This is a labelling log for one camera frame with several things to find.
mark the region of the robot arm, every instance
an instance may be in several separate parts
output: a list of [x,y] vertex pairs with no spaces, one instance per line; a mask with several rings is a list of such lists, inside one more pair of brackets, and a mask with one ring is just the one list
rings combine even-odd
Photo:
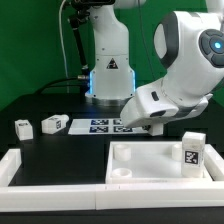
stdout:
[[220,27],[212,13],[173,12],[164,18],[154,43],[167,74],[137,89],[121,112],[126,127],[152,126],[150,134],[157,135],[163,124],[203,112],[209,93],[224,76]]

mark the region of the white block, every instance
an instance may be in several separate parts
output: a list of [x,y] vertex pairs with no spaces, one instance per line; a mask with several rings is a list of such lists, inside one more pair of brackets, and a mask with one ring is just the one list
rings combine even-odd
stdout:
[[0,187],[9,185],[20,165],[20,149],[9,149],[0,161]]
[[95,210],[95,185],[0,188],[0,212]]
[[181,173],[184,177],[203,176],[205,137],[205,134],[194,132],[186,132],[183,136]]
[[66,127],[69,121],[67,115],[54,115],[41,122],[42,132],[46,134],[54,134]]
[[20,141],[33,139],[33,128],[28,120],[15,121],[15,129]]

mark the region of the small white object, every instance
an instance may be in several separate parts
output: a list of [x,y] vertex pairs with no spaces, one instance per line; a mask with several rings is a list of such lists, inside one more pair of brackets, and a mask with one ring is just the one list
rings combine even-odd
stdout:
[[15,129],[20,141],[33,139],[33,128],[28,120],[15,121]]
[[114,158],[118,161],[128,161],[131,159],[131,147],[126,144],[114,146]]
[[182,143],[178,143],[172,146],[172,159],[181,162],[182,160]]
[[127,168],[118,168],[111,173],[113,178],[130,178],[132,177],[132,171]]
[[42,132],[46,134],[54,134],[66,127],[66,123],[69,121],[67,115],[54,115],[41,122]]
[[0,187],[9,185],[20,165],[20,149],[9,149],[0,161]]
[[183,139],[181,173],[184,177],[201,178],[204,170],[205,134],[186,132]]

